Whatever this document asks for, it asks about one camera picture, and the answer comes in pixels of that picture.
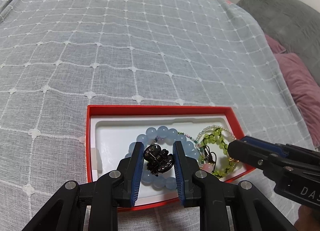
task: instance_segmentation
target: pink pillow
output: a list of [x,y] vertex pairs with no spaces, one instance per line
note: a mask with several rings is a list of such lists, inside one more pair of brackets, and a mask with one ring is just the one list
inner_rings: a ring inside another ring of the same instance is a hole
[[275,54],[284,80],[308,127],[313,144],[320,146],[320,87],[295,53]]
[[268,43],[273,54],[286,52],[286,49],[280,43],[278,43],[276,40],[274,40],[273,38],[271,38],[267,34],[264,34],[264,36],[266,37],[267,43]]

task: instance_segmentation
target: pink bead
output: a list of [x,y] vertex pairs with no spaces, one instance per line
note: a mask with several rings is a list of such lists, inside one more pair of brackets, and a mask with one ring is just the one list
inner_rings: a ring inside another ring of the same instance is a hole
[[206,163],[202,166],[202,170],[205,170],[206,172],[211,173],[213,171],[213,165]]

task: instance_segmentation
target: gray blanket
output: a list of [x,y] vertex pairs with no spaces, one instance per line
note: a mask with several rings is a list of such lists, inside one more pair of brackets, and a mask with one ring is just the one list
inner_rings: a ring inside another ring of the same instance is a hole
[[[312,148],[256,21],[225,0],[1,0],[0,230],[20,230],[67,180],[85,183],[88,104],[232,106],[247,135]],[[297,205],[252,181],[294,221]],[[178,204],[120,230],[198,230]]]

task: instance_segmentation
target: red box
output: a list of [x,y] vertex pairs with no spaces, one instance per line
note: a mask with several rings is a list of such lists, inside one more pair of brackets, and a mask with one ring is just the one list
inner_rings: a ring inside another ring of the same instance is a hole
[[[88,182],[92,182],[91,155],[90,155],[90,118],[91,116],[163,116],[163,115],[208,115],[224,114],[230,124],[232,132],[237,139],[244,137],[244,133],[231,107],[198,107],[198,106],[118,106],[118,105],[89,105],[86,121],[86,166]],[[232,182],[242,177],[255,168],[244,164],[246,171],[226,182]],[[121,208],[119,211],[142,210],[159,207],[171,202],[179,201],[178,198],[156,202],[152,204],[135,206],[133,208]]]

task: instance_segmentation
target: gray pillow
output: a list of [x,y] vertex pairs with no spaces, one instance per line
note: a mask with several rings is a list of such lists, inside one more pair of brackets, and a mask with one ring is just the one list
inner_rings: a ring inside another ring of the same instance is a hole
[[299,0],[240,0],[270,37],[296,53],[320,85],[320,13]]

